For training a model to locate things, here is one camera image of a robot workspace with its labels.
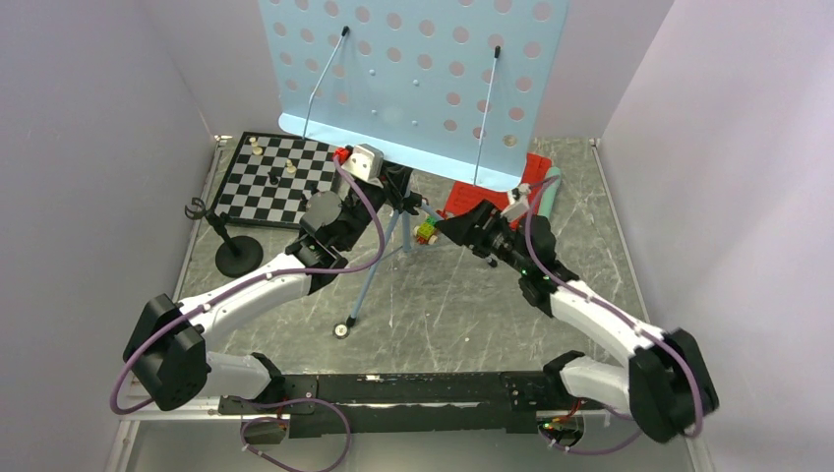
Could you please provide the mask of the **light blue music stand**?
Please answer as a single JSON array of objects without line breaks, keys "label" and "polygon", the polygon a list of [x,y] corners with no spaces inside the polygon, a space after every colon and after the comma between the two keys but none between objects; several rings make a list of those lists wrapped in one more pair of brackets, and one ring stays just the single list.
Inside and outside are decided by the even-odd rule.
[{"label": "light blue music stand", "polygon": [[263,1],[278,127],[492,191],[520,183],[566,1]]}]

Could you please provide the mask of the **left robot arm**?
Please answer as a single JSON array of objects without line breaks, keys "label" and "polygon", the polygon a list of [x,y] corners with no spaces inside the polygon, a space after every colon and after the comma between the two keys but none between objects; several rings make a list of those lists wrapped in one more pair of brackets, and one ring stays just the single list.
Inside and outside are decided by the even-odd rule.
[{"label": "left robot arm", "polygon": [[150,404],[172,411],[204,395],[238,397],[260,413],[280,404],[285,378],[267,356],[214,353],[210,346],[269,310],[383,257],[387,236],[378,212],[412,197],[411,169],[385,162],[377,185],[342,166],[336,170],[348,192],[319,192],[310,202],[312,211],[335,213],[324,236],[302,231],[271,261],[221,287],[179,302],[161,294],[146,303],[110,393],[114,413],[128,415]]}]

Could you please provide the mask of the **black microphone stand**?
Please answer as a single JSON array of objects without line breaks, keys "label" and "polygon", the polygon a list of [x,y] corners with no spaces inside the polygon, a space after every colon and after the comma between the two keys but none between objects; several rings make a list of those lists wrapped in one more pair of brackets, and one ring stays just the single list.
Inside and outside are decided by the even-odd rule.
[{"label": "black microphone stand", "polygon": [[187,218],[197,221],[204,219],[214,233],[222,240],[217,248],[214,263],[217,270],[231,278],[238,278],[257,269],[264,257],[262,245],[253,237],[241,235],[232,237],[227,230],[228,216],[217,214],[199,197],[191,198],[184,206]]}]

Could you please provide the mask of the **mint green microphone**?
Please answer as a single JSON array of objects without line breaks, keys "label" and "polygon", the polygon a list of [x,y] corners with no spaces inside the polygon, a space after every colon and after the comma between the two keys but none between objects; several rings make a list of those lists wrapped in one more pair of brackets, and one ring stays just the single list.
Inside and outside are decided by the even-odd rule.
[{"label": "mint green microphone", "polygon": [[537,214],[549,218],[553,213],[553,208],[557,198],[558,191],[563,183],[563,172],[561,168],[552,166],[546,173],[542,186],[542,197],[538,205]]}]

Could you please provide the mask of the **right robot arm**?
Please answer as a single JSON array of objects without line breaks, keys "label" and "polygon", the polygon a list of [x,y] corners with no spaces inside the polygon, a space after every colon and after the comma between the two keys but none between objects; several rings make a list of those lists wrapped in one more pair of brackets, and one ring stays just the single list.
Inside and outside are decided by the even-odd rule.
[{"label": "right robot arm", "polygon": [[694,336],[647,324],[595,293],[556,254],[556,237],[544,216],[511,225],[489,201],[437,223],[454,244],[501,261],[519,273],[518,286],[532,307],[571,325],[615,360],[598,362],[569,351],[544,367],[545,400],[567,408],[593,400],[629,416],[649,439],[666,443],[700,432],[720,405]]}]

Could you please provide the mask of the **red sheet music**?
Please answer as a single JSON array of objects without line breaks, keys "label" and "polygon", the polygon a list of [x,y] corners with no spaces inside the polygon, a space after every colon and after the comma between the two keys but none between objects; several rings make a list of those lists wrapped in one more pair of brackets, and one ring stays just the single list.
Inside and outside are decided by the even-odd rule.
[{"label": "red sheet music", "polygon": [[[521,182],[530,185],[541,184],[547,171],[552,166],[555,165],[550,158],[528,153]],[[441,210],[441,215],[453,216],[467,212],[475,208],[482,200],[490,201],[499,209],[504,209],[507,205],[506,192],[495,192],[470,184],[455,182]]]}]

